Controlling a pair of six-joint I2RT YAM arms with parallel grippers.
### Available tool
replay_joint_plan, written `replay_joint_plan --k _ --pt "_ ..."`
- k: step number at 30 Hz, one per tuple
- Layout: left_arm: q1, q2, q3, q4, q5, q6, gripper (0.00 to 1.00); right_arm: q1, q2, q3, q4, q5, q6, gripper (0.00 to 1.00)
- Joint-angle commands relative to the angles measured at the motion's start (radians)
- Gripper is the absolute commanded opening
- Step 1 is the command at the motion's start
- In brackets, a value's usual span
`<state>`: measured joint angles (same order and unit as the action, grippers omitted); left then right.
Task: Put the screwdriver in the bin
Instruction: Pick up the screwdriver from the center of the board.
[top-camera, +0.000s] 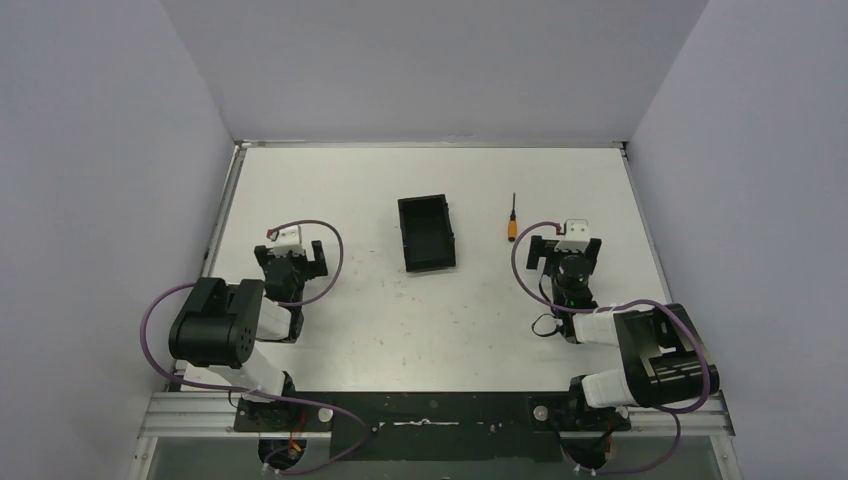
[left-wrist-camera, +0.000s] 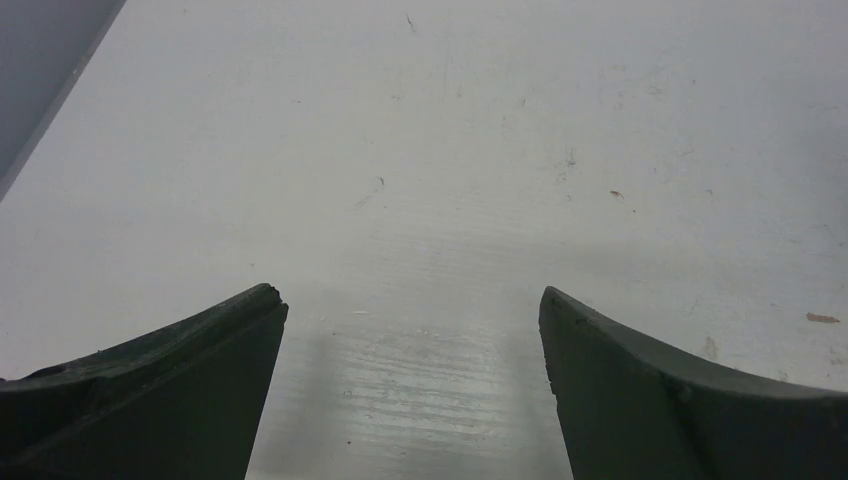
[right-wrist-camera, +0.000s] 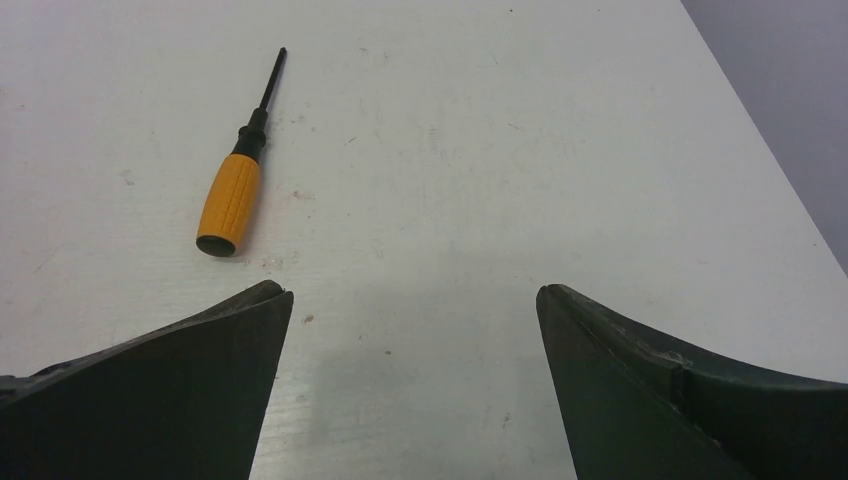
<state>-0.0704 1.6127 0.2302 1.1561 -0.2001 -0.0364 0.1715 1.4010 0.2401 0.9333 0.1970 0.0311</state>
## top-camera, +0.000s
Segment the orange handled screwdriver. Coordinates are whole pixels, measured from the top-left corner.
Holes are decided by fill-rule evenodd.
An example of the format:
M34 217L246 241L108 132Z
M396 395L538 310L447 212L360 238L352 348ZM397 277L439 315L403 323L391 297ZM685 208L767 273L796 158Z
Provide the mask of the orange handled screwdriver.
M517 213L516 213L516 194L512 194L511 209L509 214L509 222L507 226L507 239L509 242L515 242L517 238Z

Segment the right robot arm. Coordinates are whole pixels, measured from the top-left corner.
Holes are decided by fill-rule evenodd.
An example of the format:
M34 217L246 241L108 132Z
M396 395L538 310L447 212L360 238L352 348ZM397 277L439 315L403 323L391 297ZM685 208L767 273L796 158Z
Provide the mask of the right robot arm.
M590 289L601 241L532 236L526 267L539 270L548 288L538 289L552 304L547 336L574 345L616 349L618 368L573 378L563 406L549 407L548 421L575 430L626 428L628 407L665 407L715 394L720 376L706 347L680 304L648 310L601 310Z

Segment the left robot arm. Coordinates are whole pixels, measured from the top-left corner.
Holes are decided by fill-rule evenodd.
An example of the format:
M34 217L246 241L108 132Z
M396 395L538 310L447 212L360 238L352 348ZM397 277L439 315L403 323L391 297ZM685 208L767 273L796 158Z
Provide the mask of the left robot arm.
M273 431L293 429L306 419L306 408L289 397L291 376L273 366L258 342L291 344L304 324L304 289L326 277L322 242L311 242L309 257L299 243L273 242L254 248L262 280L228 284L203 277L191 289L169 333L170 354L195 367L208 368L231 385L245 388L238 409L249 421ZM255 393L268 393L263 398Z

